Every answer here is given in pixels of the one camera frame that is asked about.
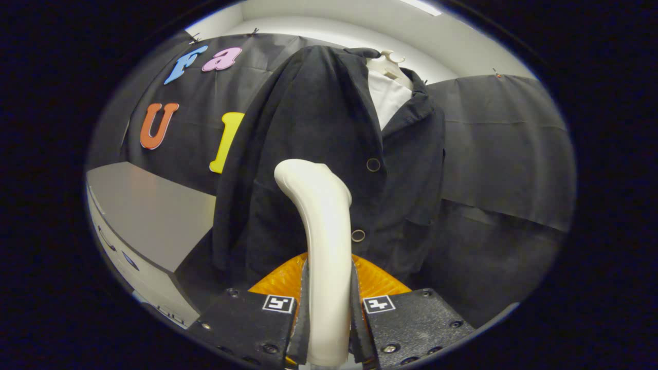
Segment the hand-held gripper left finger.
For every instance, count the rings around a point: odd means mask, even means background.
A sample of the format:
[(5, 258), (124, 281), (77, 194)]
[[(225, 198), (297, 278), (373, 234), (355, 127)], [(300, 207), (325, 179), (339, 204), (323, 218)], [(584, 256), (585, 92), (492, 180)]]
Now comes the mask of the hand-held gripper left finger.
[(297, 369), (308, 340), (306, 253), (249, 289), (221, 293), (195, 323), (191, 338), (245, 367)]

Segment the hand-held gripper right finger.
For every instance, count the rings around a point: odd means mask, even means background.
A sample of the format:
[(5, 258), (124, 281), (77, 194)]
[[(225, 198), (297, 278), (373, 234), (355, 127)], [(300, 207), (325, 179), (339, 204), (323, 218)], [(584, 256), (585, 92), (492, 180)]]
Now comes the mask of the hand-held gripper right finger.
[(399, 369), (475, 331), (434, 290), (411, 290), (374, 263), (352, 260), (352, 355), (362, 368)]

